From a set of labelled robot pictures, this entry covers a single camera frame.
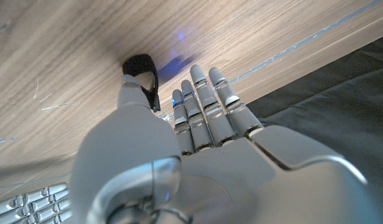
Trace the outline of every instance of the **black rubber fingertip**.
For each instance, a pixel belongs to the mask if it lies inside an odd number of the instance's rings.
[[[143,93],[146,95],[150,108],[154,111],[161,111],[158,96],[158,74],[153,59],[148,54],[140,54],[130,57],[122,65],[122,72],[124,75],[131,75],[136,77],[139,74],[151,72],[154,75],[154,88],[149,91],[141,87]]]

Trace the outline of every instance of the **dark cloth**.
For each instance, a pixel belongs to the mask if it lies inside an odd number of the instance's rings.
[[[248,107],[265,126],[285,126],[344,155],[383,214],[383,38]]]

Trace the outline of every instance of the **blue light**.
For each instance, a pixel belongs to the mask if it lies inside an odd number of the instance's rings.
[[[171,193],[170,192],[166,192],[166,195],[165,195],[165,202],[168,202],[169,201],[169,197],[171,196]]]
[[[183,34],[183,32],[181,30],[179,32],[177,32],[177,38],[179,40],[184,40],[184,34]]]
[[[172,57],[176,57],[176,56],[177,56],[177,52],[176,52],[176,50],[171,49],[171,56],[172,56]]]

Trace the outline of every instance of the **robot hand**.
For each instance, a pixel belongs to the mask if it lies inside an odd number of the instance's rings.
[[[0,224],[61,223],[71,216],[69,191],[59,183],[0,202]]]
[[[367,180],[327,146],[264,128],[217,68],[173,92],[174,131],[126,62],[118,109],[94,127],[70,185],[76,223],[377,223]],[[153,91],[158,90],[155,69]]]

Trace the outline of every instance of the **wood grain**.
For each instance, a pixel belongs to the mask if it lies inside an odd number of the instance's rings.
[[[0,200],[67,180],[84,136],[116,107],[128,57],[152,56],[162,113],[171,113],[192,64],[230,80],[369,3],[1,1]],[[234,88],[251,102],[382,36],[383,2]]]

